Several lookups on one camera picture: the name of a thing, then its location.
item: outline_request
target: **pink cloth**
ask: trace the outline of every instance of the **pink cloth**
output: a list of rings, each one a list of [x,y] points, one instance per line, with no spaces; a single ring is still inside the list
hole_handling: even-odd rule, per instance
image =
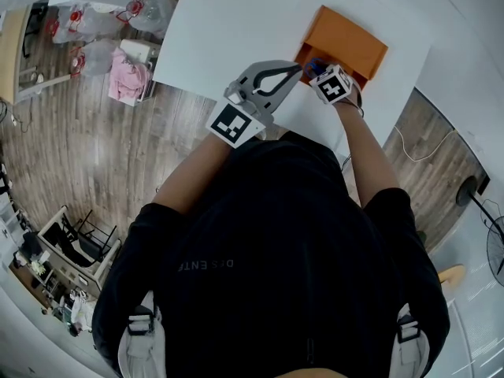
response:
[[[139,98],[151,79],[152,72],[145,65],[134,65],[122,49],[115,49],[109,86],[109,95],[112,98],[118,101],[124,97]]]

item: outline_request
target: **wooden floor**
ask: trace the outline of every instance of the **wooden floor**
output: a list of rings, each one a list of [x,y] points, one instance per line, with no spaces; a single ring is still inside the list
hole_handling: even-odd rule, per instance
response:
[[[71,46],[55,47],[41,34],[29,49],[33,56],[24,67],[54,65],[52,76],[67,70]],[[204,124],[214,106],[207,98],[159,85],[155,99],[133,109],[108,98],[108,87],[106,76],[75,78],[13,108],[25,133],[10,116],[0,124],[13,198],[36,228],[66,204],[75,218],[93,209],[95,221],[117,225],[124,238],[156,187],[206,134]],[[416,91],[398,127],[414,157],[428,154],[451,130]],[[417,227],[426,232],[432,249],[460,217],[454,204],[459,183],[472,174],[482,180],[484,170],[458,135],[417,164],[402,152],[397,132],[385,150],[412,196]],[[351,165],[345,174],[354,193]]]

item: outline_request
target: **brown leather box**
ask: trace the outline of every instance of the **brown leather box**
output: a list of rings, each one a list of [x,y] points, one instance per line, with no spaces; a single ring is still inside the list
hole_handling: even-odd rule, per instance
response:
[[[322,6],[295,61],[303,67],[318,57],[340,63],[361,88],[375,76],[388,47],[341,14]],[[303,74],[303,83],[309,78]]]

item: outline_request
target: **black fan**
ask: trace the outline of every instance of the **black fan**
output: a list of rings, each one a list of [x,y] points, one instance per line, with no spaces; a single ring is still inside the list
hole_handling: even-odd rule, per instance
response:
[[[491,226],[488,229],[487,237],[488,264],[490,265],[494,278],[499,284],[504,286],[504,217],[499,217],[497,220],[494,220],[490,213],[486,211],[474,196],[477,185],[478,183],[474,176],[470,176],[466,179],[458,190],[457,204],[460,207],[465,207],[472,200],[480,207],[481,211],[485,213],[488,220],[490,220]]]

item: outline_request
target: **fan stand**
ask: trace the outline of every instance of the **fan stand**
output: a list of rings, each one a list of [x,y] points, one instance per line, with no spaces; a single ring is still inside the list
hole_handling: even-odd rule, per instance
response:
[[[470,176],[469,178],[467,178],[458,188],[456,199],[457,205],[460,207],[466,207],[471,202],[471,200],[475,202],[476,205],[481,209],[481,211],[485,213],[485,215],[488,217],[488,220],[491,221],[491,226],[495,226],[495,228],[497,228],[497,231],[501,236],[502,243],[504,244],[504,232],[502,232],[500,225],[498,225],[495,222],[495,219],[490,215],[490,213],[483,207],[480,201],[475,197],[477,188],[478,188],[478,182],[476,180],[476,177]],[[502,262],[498,267],[497,274],[501,272],[503,266],[504,266],[504,259],[502,259]]]

